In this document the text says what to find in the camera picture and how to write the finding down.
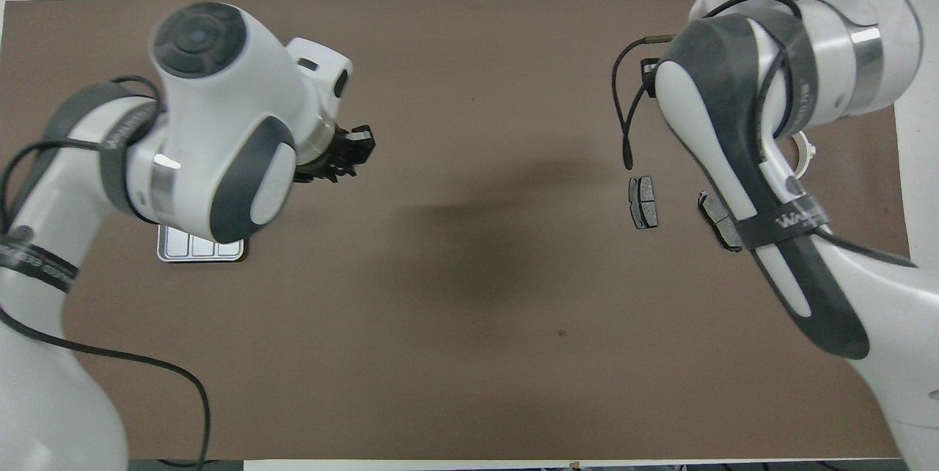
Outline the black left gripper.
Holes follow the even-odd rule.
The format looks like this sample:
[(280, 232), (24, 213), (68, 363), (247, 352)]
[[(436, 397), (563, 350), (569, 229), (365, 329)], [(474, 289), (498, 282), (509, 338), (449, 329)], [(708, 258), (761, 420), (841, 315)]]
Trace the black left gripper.
[(355, 164), (349, 163), (348, 153), (352, 144), (352, 151), (356, 156), (371, 156), (376, 147), (376, 140), (370, 126), (359, 126), (349, 132), (339, 128), (333, 136), (331, 143), (326, 147), (322, 156), (312, 162), (295, 167), (294, 181), (314, 181), (317, 179), (338, 183), (339, 179), (356, 177)]

